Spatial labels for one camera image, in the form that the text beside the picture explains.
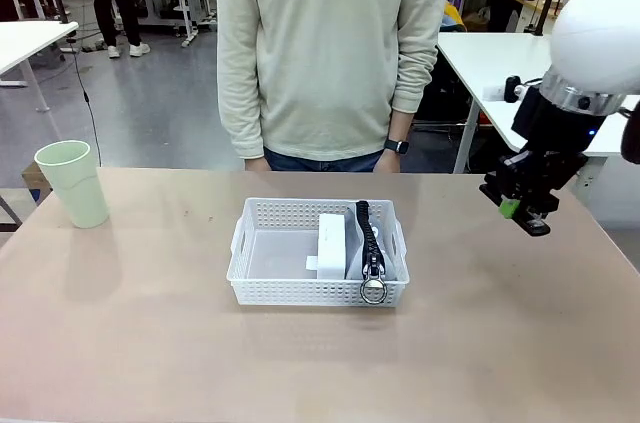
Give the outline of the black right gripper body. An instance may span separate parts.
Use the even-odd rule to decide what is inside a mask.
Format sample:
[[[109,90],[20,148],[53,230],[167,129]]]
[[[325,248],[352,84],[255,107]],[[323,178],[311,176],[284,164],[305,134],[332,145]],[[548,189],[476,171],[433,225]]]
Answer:
[[[528,92],[512,130],[526,143],[517,155],[500,161],[499,191],[521,200],[518,211],[545,217],[559,208],[553,192],[585,165],[584,151],[596,135],[596,117],[561,109],[541,93]]]

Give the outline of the person's left hand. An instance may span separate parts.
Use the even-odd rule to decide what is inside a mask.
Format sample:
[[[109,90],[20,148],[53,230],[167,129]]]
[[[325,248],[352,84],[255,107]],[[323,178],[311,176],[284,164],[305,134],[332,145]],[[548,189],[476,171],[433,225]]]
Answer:
[[[374,167],[375,172],[399,173],[401,157],[409,148],[408,136],[414,115],[392,111],[384,151]]]

